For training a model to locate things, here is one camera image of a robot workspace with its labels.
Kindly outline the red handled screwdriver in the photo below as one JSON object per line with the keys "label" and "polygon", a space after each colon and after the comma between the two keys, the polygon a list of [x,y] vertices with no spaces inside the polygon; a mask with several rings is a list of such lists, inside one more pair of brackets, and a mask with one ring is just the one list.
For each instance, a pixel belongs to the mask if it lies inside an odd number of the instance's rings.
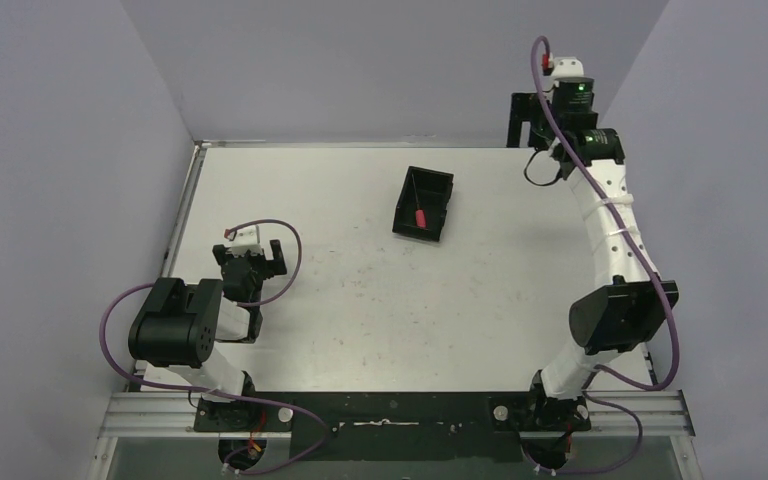
{"label": "red handled screwdriver", "polygon": [[416,176],[414,173],[411,174],[411,184],[413,188],[413,194],[414,194],[414,200],[415,200],[415,223],[418,228],[426,229],[427,228],[427,220],[425,216],[425,211],[422,208],[421,202],[420,202],[420,195],[419,195],[419,189],[416,184]]}

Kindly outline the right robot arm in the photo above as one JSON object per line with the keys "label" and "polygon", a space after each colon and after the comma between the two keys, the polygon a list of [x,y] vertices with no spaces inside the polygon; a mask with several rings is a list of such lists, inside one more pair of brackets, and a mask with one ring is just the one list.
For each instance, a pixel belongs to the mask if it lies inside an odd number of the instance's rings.
{"label": "right robot arm", "polygon": [[583,421],[583,391],[594,374],[652,339],[678,300],[645,252],[626,182],[625,153],[617,132],[597,125],[594,81],[554,78],[547,103],[537,94],[516,98],[514,111],[530,125],[528,144],[559,165],[579,206],[593,255],[595,287],[574,302],[571,338],[532,381],[525,419],[549,429]]}

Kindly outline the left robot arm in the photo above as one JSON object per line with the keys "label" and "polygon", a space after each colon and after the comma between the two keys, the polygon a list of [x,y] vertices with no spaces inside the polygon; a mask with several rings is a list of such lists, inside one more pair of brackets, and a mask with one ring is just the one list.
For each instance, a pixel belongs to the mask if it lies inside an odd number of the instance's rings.
{"label": "left robot arm", "polygon": [[187,284],[162,277],[152,286],[134,319],[128,348],[136,360],[167,368],[201,395],[219,402],[217,417],[233,431],[249,428],[257,404],[251,376],[233,366],[218,343],[252,344],[261,330],[264,283],[288,273],[281,242],[269,242],[268,257],[258,239],[212,247],[220,277]]}

